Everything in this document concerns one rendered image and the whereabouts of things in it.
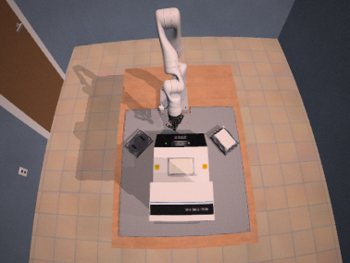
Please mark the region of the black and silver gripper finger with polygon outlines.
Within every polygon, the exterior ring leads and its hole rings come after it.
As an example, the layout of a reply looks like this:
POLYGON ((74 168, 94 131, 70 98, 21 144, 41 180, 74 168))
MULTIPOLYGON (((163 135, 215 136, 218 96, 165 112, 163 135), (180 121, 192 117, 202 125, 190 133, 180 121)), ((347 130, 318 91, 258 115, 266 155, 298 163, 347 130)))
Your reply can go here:
POLYGON ((177 130, 178 130, 179 124, 181 124, 181 121, 182 121, 183 117, 184 117, 184 115, 181 114, 181 117, 179 119, 177 119, 177 130))
POLYGON ((168 124, 166 124, 167 127, 173 129, 175 132, 177 131, 177 120, 174 120, 174 124, 170 124, 170 122, 168 124))

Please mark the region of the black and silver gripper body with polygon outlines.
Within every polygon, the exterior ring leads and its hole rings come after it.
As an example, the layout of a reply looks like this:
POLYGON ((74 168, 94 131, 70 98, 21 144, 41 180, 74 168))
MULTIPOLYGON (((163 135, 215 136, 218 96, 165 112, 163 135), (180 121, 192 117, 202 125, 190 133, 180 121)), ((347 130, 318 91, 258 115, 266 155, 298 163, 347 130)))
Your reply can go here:
POLYGON ((174 120, 179 119, 181 117, 181 114, 179 116, 173 117, 173 116, 169 115, 169 113, 168 113, 168 116, 169 116, 169 122, 171 124, 174 124, 174 120))

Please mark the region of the black rectangular frame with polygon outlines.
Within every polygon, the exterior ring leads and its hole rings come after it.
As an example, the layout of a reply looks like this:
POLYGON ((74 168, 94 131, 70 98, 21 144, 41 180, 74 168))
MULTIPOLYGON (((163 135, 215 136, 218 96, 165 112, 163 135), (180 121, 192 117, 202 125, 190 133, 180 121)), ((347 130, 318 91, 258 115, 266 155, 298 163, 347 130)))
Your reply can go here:
POLYGON ((238 146, 238 142, 236 141, 236 139, 229 133, 229 131, 225 128, 225 127, 221 127, 219 130, 215 131, 213 134, 210 135, 210 139, 215 143, 215 145, 219 148, 219 150, 226 156, 228 153, 230 153, 231 150, 233 150, 235 148, 235 146, 238 146), (225 129, 225 131, 233 138, 233 140, 236 142, 236 144, 234 144, 232 147, 230 147, 228 150, 226 150, 221 143, 216 139, 216 137, 214 136, 216 133, 220 132, 222 129, 225 129), (222 150, 221 150, 221 149, 222 150))

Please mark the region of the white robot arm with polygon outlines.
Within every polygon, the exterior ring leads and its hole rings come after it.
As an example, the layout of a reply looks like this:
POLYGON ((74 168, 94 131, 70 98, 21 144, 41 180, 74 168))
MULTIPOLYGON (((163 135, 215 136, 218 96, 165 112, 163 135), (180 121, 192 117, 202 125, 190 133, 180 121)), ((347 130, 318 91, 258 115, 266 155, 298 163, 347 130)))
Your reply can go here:
POLYGON ((181 100, 185 98, 187 66, 179 62, 182 54, 181 16, 178 8, 164 8, 156 11, 156 29, 162 50, 164 70, 172 75, 172 79, 163 81, 162 87, 168 100, 164 101, 159 110, 168 109, 169 115, 176 117, 181 114, 181 100), (172 29, 168 39, 164 30, 172 29), (184 91, 183 91, 184 90, 184 91))

